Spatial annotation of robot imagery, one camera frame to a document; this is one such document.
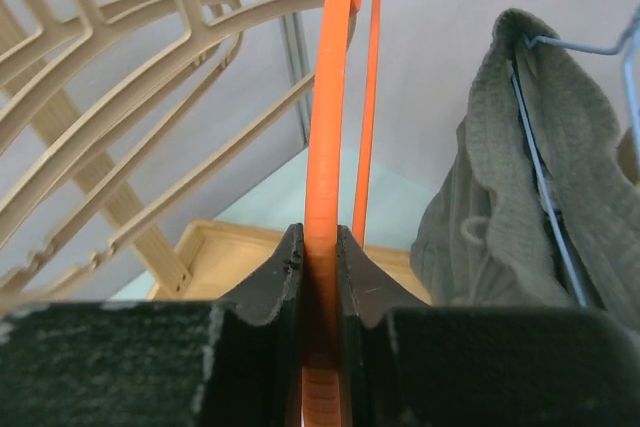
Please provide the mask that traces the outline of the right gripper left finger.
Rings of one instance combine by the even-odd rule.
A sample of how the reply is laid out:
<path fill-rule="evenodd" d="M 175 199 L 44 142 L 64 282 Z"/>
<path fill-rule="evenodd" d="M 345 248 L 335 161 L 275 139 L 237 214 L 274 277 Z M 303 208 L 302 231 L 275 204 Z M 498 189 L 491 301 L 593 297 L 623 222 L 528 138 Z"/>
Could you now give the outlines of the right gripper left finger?
<path fill-rule="evenodd" d="M 5 426 L 297 426 L 303 230 L 217 300 L 32 303 L 1 321 Z"/>

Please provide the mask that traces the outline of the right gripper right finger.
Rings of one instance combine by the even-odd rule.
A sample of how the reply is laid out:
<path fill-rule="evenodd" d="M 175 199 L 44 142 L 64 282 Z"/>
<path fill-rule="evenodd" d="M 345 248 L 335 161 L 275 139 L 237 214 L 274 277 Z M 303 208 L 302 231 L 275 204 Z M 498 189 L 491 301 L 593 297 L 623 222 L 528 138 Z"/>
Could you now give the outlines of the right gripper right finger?
<path fill-rule="evenodd" d="M 639 356 L 602 314 L 431 307 L 338 230 L 346 426 L 635 426 Z"/>

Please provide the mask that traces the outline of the orange plastic hanger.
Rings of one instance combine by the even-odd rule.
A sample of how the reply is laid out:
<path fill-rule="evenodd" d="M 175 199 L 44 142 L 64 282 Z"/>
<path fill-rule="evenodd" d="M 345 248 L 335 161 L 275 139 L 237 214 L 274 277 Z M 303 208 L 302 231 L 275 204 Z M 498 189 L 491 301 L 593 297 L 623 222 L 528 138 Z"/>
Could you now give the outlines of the orange plastic hanger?
<path fill-rule="evenodd" d="M 339 426 L 337 234 L 349 23 L 362 0 L 324 0 L 316 62 L 304 211 L 302 412 L 307 426 Z M 364 239 L 374 131 L 381 0 L 372 0 L 353 227 Z"/>

